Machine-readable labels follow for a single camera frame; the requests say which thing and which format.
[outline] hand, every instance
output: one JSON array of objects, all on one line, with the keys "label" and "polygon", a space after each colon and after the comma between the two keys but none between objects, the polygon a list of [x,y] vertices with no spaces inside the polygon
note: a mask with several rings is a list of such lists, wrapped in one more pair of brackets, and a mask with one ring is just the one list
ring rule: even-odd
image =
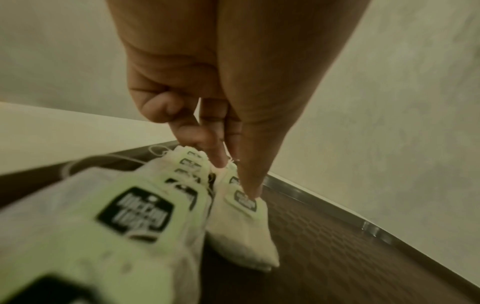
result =
[{"label": "hand", "polygon": [[[256,198],[368,0],[108,0],[128,58],[128,88],[149,120],[217,167],[239,159]],[[194,111],[200,99],[200,120]]]}]

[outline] string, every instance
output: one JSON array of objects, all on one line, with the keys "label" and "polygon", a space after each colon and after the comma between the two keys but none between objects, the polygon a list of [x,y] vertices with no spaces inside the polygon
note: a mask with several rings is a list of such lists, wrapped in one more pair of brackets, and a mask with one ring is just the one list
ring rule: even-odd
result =
[{"label": "string", "polygon": [[[155,151],[154,151],[154,148],[155,147],[160,147],[160,148],[164,148],[166,149],[166,151],[163,151],[161,154],[157,154]],[[164,145],[161,145],[161,144],[156,144],[156,145],[151,145],[148,147],[148,151],[155,155],[155,156],[158,156],[158,157],[164,157],[169,151],[172,151],[172,149],[170,149],[169,147],[167,146],[164,146]]]},{"label": "string", "polygon": [[74,166],[78,165],[79,163],[83,162],[84,160],[87,160],[87,159],[90,159],[90,158],[95,158],[95,157],[112,157],[112,158],[129,160],[129,161],[139,163],[139,164],[142,164],[142,165],[146,164],[146,162],[144,162],[144,161],[141,161],[141,160],[138,160],[138,159],[135,159],[135,158],[131,158],[131,157],[128,157],[128,156],[118,155],[118,154],[92,155],[92,156],[87,156],[87,157],[80,158],[80,159],[77,159],[77,160],[74,160],[74,161],[71,161],[71,162],[67,163],[65,166],[63,166],[61,168],[60,177],[62,179],[69,178],[72,175],[72,168]]}]

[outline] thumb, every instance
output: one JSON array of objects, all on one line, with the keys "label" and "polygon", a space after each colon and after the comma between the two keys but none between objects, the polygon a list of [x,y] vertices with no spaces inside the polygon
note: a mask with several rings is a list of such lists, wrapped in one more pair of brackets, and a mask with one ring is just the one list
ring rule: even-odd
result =
[{"label": "thumb", "polygon": [[238,177],[251,199],[262,193],[262,184],[289,128],[244,124],[240,136]]}]

